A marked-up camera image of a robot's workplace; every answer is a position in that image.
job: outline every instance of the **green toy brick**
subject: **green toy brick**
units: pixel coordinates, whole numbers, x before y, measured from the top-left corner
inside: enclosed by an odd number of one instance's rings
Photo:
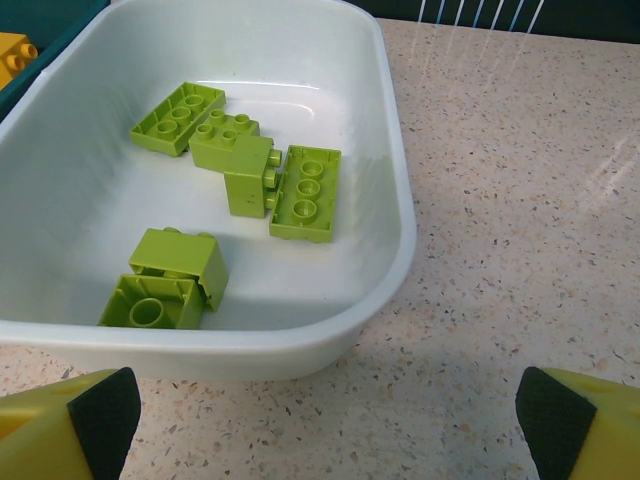
[[[224,172],[231,215],[264,218],[275,205],[282,152],[273,139],[240,135]]]
[[[247,115],[225,115],[221,109],[209,112],[207,119],[189,139],[193,163],[197,167],[224,172],[229,165],[238,135],[260,135],[260,125]]]
[[[194,280],[122,275],[98,325],[193,329],[203,307]]]
[[[188,235],[175,228],[150,228],[131,255],[129,265],[138,275],[195,280],[202,297],[214,310],[229,281],[218,241],[208,233]]]
[[[338,150],[289,147],[269,223],[272,236],[331,241],[340,158]]]
[[[185,82],[131,129],[137,145],[177,157],[209,112],[226,103],[222,90]]]

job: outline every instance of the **speckled countertop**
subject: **speckled countertop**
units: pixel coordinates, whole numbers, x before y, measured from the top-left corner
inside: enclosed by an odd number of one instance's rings
[[[381,21],[419,224],[393,301],[279,383],[140,381],[123,479],[535,479],[525,367],[640,386],[640,46]],[[0,347],[0,394],[76,375]]]

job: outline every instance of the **lime green duplo brick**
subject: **lime green duplo brick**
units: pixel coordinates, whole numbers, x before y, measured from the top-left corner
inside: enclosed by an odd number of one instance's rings
[[[340,158],[339,150],[289,147],[269,223],[272,236],[331,241]]]
[[[188,235],[170,227],[150,228],[131,255],[129,265],[138,275],[194,280],[214,310],[229,281],[218,241],[208,233]]]
[[[122,275],[98,325],[194,329],[203,307],[194,280]]]
[[[260,125],[248,115],[225,115],[222,109],[209,112],[207,119],[189,139],[197,167],[224,172],[238,135],[260,135]]]
[[[275,205],[282,152],[273,139],[240,135],[224,171],[231,215],[264,218]]]
[[[185,82],[131,129],[131,138],[141,147],[177,157],[208,113],[226,102],[222,90]]]

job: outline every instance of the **white plastic tub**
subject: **white plastic tub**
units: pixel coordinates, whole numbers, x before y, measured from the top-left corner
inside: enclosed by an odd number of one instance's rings
[[[334,241],[231,217],[222,175],[135,146],[177,85],[223,88],[276,147],[343,152]],[[97,327],[145,229],[206,231],[230,281],[197,331]],[[352,345],[402,283],[416,225],[377,23],[331,0],[133,0],[107,8],[0,124],[0,343],[139,376],[285,379]]]

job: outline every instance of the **teal container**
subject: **teal container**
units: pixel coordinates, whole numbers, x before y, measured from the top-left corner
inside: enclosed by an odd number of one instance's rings
[[[0,32],[25,34],[39,54],[0,90],[0,122],[40,71],[109,3],[110,0],[0,0]]]

